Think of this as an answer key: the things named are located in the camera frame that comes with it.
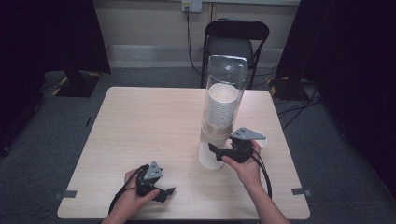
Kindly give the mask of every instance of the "chair backrest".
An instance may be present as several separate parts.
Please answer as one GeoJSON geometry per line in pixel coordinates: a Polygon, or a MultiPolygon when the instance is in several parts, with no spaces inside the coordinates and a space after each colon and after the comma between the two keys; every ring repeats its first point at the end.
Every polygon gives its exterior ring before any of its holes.
{"type": "Polygon", "coordinates": [[[216,35],[237,39],[265,40],[269,34],[270,30],[264,23],[239,19],[218,19],[210,22],[205,29],[205,37],[216,35]]]}

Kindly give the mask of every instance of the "person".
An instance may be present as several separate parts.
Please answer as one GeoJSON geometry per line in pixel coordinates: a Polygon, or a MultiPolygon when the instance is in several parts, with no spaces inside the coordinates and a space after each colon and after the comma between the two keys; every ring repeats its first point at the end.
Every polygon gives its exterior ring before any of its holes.
{"type": "MultiPolygon", "coordinates": [[[[254,149],[260,154],[260,145],[252,140],[254,149]]],[[[238,163],[230,157],[223,156],[222,160],[233,167],[238,175],[239,180],[243,183],[245,190],[250,196],[256,207],[262,224],[284,224],[289,223],[282,212],[277,208],[275,203],[271,200],[268,194],[262,187],[260,180],[260,167],[253,160],[249,159],[244,163],[238,163]]],[[[125,174],[125,181],[134,173],[134,170],[125,174]]],[[[159,193],[159,190],[154,190],[144,197],[137,195],[136,190],[136,176],[132,179],[127,189],[117,200],[111,213],[103,220],[102,224],[121,224],[125,223],[130,217],[134,216],[143,205],[153,200],[159,193]]]]}

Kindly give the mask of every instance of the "black backdrop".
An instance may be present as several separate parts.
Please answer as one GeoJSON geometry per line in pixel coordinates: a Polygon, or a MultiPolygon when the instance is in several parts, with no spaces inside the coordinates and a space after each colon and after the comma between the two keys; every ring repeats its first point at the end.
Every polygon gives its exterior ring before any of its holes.
{"type": "Polygon", "coordinates": [[[302,0],[276,77],[319,83],[347,139],[396,198],[394,8],[392,1],[302,0]]]}
{"type": "Polygon", "coordinates": [[[0,150],[32,113],[46,72],[110,74],[92,0],[2,0],[0,33],[0,150]]]}

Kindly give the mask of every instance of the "light wood tabletop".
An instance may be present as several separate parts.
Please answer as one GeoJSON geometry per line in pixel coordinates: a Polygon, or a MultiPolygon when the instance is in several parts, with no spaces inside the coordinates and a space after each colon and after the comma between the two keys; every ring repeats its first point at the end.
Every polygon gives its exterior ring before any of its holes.
{"type": "MultiPolygon", "coordinates": [[[[176,187],[165,203],[149,202],[134,219],[259,219],[236,172],[198,160],[205,89],[113,87],[106,94],[63,198],[60,218],[102,219],[124,175],[158,162],[160,189],[176,187]]],[[[288,219],[310,212],[274,104],[267,91],[245,91],[234,129],[247,127],[267,136],[261,155],[270,177],[273,200],[288,219]]]]}

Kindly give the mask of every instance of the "transparent tube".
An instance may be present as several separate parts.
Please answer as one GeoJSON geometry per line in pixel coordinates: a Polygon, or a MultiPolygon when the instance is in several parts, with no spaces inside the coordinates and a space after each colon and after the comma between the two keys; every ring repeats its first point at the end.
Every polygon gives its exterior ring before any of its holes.
{"type": "Polygon", "coordinates": [[[248,63],[245,58],[212,55],[207,73],[202,130],[211,138],[228,138],[246,87],[248,63]]]}

